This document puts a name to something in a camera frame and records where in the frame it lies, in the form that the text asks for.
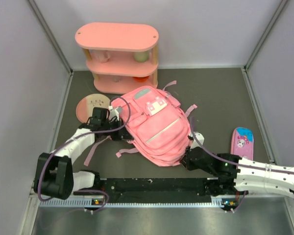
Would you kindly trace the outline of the pink school backpack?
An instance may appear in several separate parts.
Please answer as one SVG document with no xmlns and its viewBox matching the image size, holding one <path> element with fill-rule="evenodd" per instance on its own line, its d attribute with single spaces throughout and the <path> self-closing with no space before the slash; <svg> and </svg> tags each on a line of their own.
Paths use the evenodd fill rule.
<svg viewBox="0 0 294 235">
<path fill-rule="evenodd" d="M 193 145 L 188 116 L 197 108 L 186 111 L 180 102 L 164 89 L 142 86 L 111 102 L 119 109 L 119 117 L 132 136 L 132 149 L 116 153 L 141 153 L 157 166 L 177 166 L 187 148 Z"/>
</svg>

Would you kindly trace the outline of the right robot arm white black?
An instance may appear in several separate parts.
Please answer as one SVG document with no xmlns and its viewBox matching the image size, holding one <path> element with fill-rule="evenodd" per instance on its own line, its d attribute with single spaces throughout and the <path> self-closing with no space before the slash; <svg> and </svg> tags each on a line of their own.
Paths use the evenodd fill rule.
<svg viewBox="0 0 294 235">
<path fill-rule="evenodd" d="M 187 170 L 201 169 L 215 177 L 206 186 L 211 195 L 273 193 L 294 199 L 294 166 L 261 163 L 230 153 L 209 154 L 200 147 L 187 149 L 180 162 Z"/>
</svg>

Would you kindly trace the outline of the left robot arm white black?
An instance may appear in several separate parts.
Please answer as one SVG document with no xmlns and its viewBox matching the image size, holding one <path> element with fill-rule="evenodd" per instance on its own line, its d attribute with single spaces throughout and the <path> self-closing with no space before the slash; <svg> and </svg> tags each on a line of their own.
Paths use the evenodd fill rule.
<svg viewBox="0 0 294 235">
<path fill-rule="evenodd" d="M 101 190 L 98 173 L 89 170 L 74 173 L 73 163 L 88 147 L 95 146 L 99 137 L 121 140 L 125 125 L 129 122 L 128 118 L 121 119 L 122 114 L 130 116 L 131 108 L 94 108 L 92 115 L 64 144 L 39 156 L 33 189 L 40 201 L 52 198 L 66 200 L 76 191 L 96 194 Z"/>
</svg>

